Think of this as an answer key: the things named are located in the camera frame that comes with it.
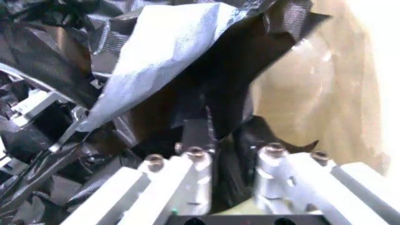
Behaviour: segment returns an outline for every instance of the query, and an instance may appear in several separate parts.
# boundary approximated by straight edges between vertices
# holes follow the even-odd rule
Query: metal bracket
[[[333,225],[387,224],[309,153],[274,156],[262,149],[256,171],[258,205],[289,200],[302,212],[317,208]]]
[[[87,110],[83,107],[76,106],[71,110],[71,115],[73,118],[72,124],[67,128],[64,134],[57,140],[57,142],[49,147],[49,151],[56,152],[58,151],[62,145],[76,132],[78,126],[84,121],[87,117]]]
[[[58,99],[61,97],[53,91],[38,90],[11,108],[15,112],[11,121],[22,128]]]

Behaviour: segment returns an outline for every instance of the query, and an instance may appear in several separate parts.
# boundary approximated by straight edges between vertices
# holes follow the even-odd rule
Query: hex socket bolt
[[[274,158],[281,158],[285,156],[286,148],[281,143],[273,142],[262,148],[267,155]]]
[[[151,154],[146,156],[144,163],[151,172],[158,172],[164,167],[164,157],[159,154]]]
[[[190,147],[186,153],[187,153],[189,159],[191,159],[193,162],[202,161],[205,156],[204,150],[197,146]]]
[[[313,151],[311,153],[311,157],[317,161],[317,163],[319,163],[321,166],[326,166],[328,165],[328,161],[329,161],[329,156],[328,153],[324,152],[324,151]]]

